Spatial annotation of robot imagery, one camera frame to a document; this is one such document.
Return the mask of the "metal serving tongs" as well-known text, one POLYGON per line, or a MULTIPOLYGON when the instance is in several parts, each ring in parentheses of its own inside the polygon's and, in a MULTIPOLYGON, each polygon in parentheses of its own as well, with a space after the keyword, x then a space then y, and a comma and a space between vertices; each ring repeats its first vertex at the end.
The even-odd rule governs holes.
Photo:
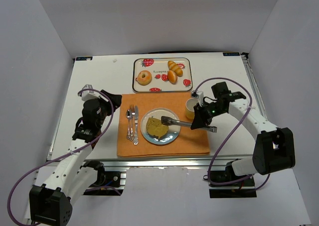
POLYGON ((167 126, 177 125, 177 126, 181 126, 181 127, 187 127, 187 128, 192 129, 192 130, 201 129, 201 130, 206 130, 206 131, 210 131, 213 133, 217 132, 217 127, 215 127, 215 126, 204 126, 204 127, 194 128, 192 126, 191 122, 176 120, 176 119, 173 119, 173 118, 168 117, 168 116, 161 116, 160 120, 161 120, 161 123, 163 125, 167 125, 167 126))

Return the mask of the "brown bread slice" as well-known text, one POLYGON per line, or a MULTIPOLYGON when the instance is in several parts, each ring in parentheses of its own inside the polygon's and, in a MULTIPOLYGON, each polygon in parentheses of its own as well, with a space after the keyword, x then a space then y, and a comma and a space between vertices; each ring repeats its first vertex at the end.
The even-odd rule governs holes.
POLYGON ((149 117, 146 123, 146 131, 150 136, 154 136, 158 139, 167 134, 169 127, 162 124, 161 120, 149 117))

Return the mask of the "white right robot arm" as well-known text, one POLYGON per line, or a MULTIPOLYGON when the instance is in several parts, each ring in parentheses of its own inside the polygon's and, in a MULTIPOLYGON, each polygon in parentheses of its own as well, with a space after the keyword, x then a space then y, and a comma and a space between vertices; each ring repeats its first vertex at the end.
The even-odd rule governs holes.
POLYGON ((255 146, 250 158, 227 163, 221 179, 212 179, 209 169, 207 180, 210 184, 233 185, 255 174, 269 175, 295 166, 294 135, 289 128, 276 126, 255 110, 249 93, 232 92, 226 82, 217 83, 211 89, 215 99, 210 103, 205 101, 202 92, 192 91, 191 96, 196 98, 198 103, 194 106, 194 119, 190 128, 212 130, 210 124, 213 118, 228 113, 239 122, 226 136, 222 145, 225 145, 242 125, 254 138, 255 146))

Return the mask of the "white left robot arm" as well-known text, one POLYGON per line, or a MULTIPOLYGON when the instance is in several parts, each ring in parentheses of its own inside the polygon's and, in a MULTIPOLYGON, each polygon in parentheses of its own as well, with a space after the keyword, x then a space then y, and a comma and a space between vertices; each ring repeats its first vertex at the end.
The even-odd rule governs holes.
POLYGON ((66 157, 40 186, 29 192, 30 217, 35 223, 65 226, 70 221, 73 206, 92 185, 105 182, 104 165, 86 161, 105 130, 105 118, 121 106, 122 95, 85 88, 80 93, 83 104, 66 157))

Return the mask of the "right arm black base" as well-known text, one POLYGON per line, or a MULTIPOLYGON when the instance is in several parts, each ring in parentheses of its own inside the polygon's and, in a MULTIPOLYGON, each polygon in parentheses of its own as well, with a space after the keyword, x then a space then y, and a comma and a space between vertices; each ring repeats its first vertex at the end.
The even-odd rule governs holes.
POLYGON ((243 176, 235 176, 225 171, 211 171, 210 179, 215 183, 223 183, 223 185, 214 185, 208 182, 207 175, 203 176, 203 180, 208 182, 211 199, 256 198, 257 193, 253 177, 240 182, 225 184, 228 181, 236 181, 240 178, 243 178, 243 176))

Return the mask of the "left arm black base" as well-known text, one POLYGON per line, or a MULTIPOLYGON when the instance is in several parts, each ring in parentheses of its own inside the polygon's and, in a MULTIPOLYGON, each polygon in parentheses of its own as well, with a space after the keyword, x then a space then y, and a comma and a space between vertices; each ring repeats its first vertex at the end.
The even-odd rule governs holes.
POLYGON ((87 196, 119 196, 124 191, 126 172, 119 169, 111 169, 102 162, 92 160, 81 167, 93 169, 97 172, 96 181, 92 183, 83 195, 87 196))

